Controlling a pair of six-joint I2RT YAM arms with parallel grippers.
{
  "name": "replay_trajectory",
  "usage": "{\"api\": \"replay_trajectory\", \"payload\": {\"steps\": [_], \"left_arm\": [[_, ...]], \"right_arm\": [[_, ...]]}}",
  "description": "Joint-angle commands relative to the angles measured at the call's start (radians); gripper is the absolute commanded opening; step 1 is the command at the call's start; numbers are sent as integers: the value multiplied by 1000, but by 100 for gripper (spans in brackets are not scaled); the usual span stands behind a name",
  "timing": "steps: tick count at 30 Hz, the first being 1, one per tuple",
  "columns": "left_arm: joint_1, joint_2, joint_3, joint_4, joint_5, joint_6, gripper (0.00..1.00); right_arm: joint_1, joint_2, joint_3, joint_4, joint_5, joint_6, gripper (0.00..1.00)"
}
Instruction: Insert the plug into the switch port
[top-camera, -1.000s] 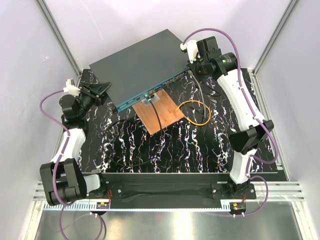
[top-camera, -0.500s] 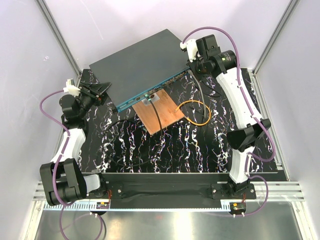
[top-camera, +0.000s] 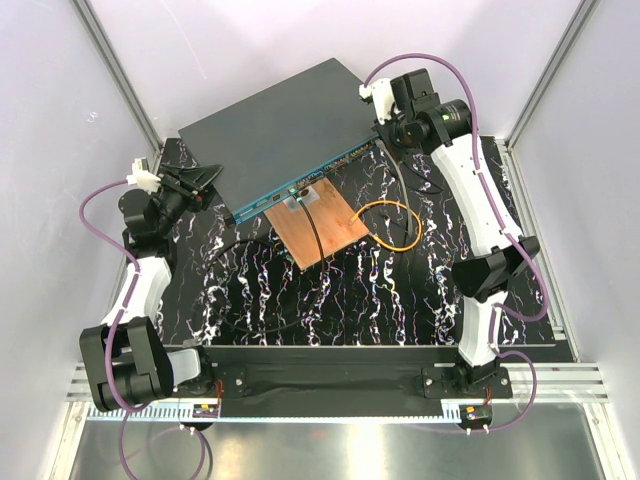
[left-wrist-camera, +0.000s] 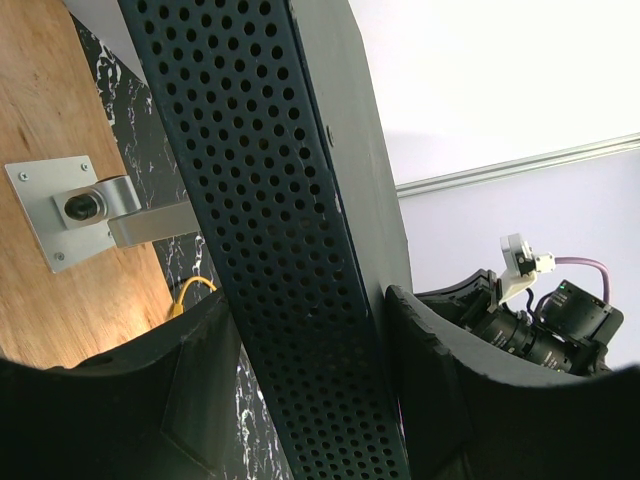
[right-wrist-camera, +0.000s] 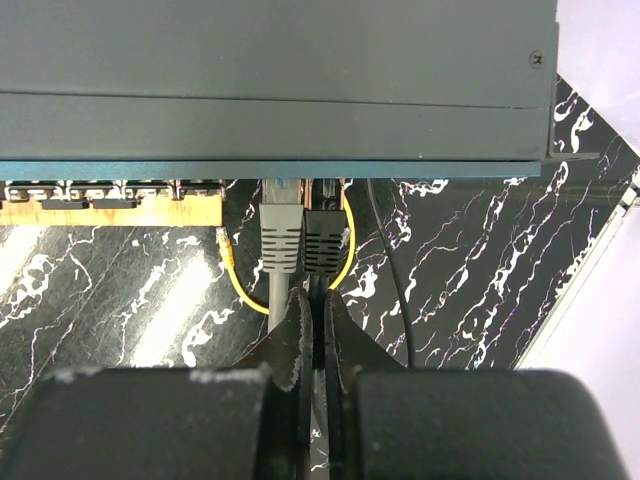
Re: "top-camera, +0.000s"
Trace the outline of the dark grey network switch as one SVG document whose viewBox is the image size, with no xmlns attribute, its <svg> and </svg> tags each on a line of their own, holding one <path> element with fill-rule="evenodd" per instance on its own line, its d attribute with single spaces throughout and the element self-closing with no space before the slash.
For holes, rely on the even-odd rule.
<svg viewBox="0 0 640 480">
<path fill-rule="evenodd" d="M 328 59 L 179 131 L 201 166 L 219 165 L 214 185 L 241 224 L 314 182 L 376 137 L 360 79 Z"/>
</svg>

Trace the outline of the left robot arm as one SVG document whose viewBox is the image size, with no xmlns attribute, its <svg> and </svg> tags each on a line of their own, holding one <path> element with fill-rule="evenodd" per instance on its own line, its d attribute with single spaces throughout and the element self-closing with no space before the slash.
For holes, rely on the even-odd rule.
<svg viewBox="0 0 640 480">
<path fill-rule="evenodd" d="M 216 372 L 201 347 L 169 352 L 154 327 L 165 290 L 177 264 L 173 227 L 186 212 L 208 208 L 219 165 L 177 167 L 156 172 L 144 158 L 134 160 L 121 180 L 119 198 L 125 229 L 115 240 L 89 221 L 84 226 L 126 258 L 126 277 L 114 305 L 96 327 L 82 331 L 79 346 L 95 407 L 134 413 L 185 387 L 196 396 L 215 386 Z"/>
</svg>

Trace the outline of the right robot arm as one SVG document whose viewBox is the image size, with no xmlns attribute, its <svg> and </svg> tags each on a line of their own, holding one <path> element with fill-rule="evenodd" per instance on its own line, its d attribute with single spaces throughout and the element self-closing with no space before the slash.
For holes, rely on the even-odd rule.
<svg viewBox="0 0 640 480">
<path fill-rule="evenodd" d="M 467 102 L 441 101 L 424 69 L 362 86 L 360 96 L 374 106 L 374 128 L 386 151 L 396 160 L 430 157 L 462 214 L 472 256 L 452 268 L 464 300 L 463 330 L 446 378 L 463 395 L 476 396 L 498 372 L 498 320 L 509 284 L 537 255 L 539 241 L 523 235 L 500 198 Z"/>
</svg>

